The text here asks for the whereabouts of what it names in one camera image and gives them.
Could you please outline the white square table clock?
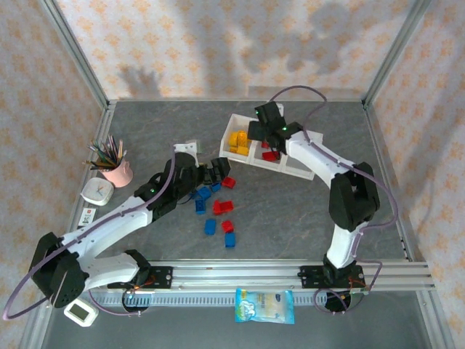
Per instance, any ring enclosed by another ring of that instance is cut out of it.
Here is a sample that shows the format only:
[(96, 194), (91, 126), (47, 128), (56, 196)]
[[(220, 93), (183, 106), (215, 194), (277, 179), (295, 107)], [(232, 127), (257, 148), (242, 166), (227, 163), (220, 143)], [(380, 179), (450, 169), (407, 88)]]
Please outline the white square table clock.
[(82, 189), (81, 197), (90, 204), (104, 206), (111, 199), (113, 192), (114, 187), (111, 182), (100, 177), (93, 177)]

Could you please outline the white digital timer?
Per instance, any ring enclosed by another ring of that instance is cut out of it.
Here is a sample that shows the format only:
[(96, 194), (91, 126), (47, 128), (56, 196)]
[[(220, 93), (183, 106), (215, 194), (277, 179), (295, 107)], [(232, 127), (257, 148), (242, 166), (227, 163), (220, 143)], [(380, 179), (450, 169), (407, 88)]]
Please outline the white digital timer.
[(65, 306), (64, 315), (81, 327), (90, 327), (98, 317), (99, 310), (78, 298)]

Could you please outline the bundle of coloured pencils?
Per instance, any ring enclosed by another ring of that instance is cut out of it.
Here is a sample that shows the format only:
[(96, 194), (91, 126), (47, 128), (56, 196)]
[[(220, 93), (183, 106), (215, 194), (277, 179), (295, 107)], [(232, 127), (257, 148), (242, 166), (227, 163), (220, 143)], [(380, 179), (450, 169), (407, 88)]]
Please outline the bundle of coloured pencils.
[(116, 142), (112, 135), (108, 135), (106, 140), (101, 143), (96, 140), (91, 141), (87, 148), (96, 156), (96, 159), (86, 160), (83, 164), (90, 166), (91, 170), (97, 171), (115, 169), (127, 152), (123, 140)]

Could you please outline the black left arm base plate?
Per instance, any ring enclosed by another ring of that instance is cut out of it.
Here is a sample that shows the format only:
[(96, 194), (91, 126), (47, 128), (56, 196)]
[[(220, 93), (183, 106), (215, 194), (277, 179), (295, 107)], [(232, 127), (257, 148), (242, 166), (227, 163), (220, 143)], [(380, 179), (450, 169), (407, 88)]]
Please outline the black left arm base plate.
[(107, 288), (132, 291), (170, 289), (172, 273), (173, 267), (170, 266), (143, 267), (131, 281), (108, 284)]

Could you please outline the aluminium frame post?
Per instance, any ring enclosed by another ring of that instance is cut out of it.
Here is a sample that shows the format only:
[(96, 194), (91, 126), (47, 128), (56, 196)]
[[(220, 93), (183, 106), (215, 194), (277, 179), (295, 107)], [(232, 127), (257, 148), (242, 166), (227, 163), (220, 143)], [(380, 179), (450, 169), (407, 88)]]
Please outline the aluminium frame post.
[(398, 34), (395, 37), (387, 55), (385, 56), (378, 72), (376, 73), (365, 97), (361, 100), (363, 109), (366, 111), (373, 105), (376, 96), (381, 90), (384, 82), (387, 80), (391, 70), (394, 68), (397, 60), (403, 52), (406, 44), (410, 40), (413, 32), (417, 28), (420, 20), (428, 10), (432, 0), (415, 0), (409, 13), (406, 15), (405, 21), (401, 26)]
[(38, 2), (57, 32), (66, 52), (70, 55), (78, 72), (81, 74), (84, 83), (92, 93), (93, 98), (102, 109), (106, 109), (109, 105), (109, 99), (57, 0), (38, 0)]

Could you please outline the small white card device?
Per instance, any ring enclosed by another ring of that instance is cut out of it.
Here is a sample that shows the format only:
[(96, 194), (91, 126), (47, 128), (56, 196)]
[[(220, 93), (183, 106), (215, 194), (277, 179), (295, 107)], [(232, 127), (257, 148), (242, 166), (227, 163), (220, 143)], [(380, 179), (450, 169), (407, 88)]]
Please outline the small white card device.
[(96, 208), (84, 207), (78, 220), (78, 227), (85, 227), (91, 224), (94, 221), (96, 212)]

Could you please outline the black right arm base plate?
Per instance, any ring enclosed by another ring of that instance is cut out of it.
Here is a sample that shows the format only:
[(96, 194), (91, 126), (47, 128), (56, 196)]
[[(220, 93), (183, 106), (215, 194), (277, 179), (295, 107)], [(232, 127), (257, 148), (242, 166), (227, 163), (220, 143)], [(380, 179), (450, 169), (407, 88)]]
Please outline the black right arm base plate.
[(360, 265), (349, 265), (341, 269), (330, 265), (303, 265), (297, 276), (304, 289), (349, 289), (366, 285)]

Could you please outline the blue snack bag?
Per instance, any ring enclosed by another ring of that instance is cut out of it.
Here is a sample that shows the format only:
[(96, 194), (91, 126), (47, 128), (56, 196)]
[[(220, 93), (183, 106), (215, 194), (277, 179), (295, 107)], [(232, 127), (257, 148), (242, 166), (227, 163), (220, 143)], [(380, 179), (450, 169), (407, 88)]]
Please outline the blue snack bag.
[(295, 324), (294, 295), (290, 290), (281, 292), (235, 291), (235, 321)]

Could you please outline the pink pencil cup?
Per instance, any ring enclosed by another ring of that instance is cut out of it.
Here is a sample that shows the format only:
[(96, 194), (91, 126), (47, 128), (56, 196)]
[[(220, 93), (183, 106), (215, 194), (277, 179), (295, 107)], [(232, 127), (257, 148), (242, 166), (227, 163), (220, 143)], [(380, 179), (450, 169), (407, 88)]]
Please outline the pink pencil cup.
[(115, 169), (100, 170), (100, 172), (115, 188), (127, 186), (134, 176), (130, 163), (126, 159), (122, 159), (121, 163)]

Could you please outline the aluminium mounting rail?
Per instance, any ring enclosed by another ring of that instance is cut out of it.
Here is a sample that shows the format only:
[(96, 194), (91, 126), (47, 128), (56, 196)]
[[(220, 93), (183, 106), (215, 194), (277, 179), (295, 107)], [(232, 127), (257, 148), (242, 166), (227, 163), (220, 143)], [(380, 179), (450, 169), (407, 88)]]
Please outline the aluminium mounting rail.
[[(293, 260), (172, 260), (152, 261), (153, 266), (173, 267), (171, 290), (180, 292), (230, 292), (250, 290), (302, 290), (300, 267), (317, 265)], [(432, 291), (432, 274), (426, 262), (384, 260), (373, 290), (377, 292)]]

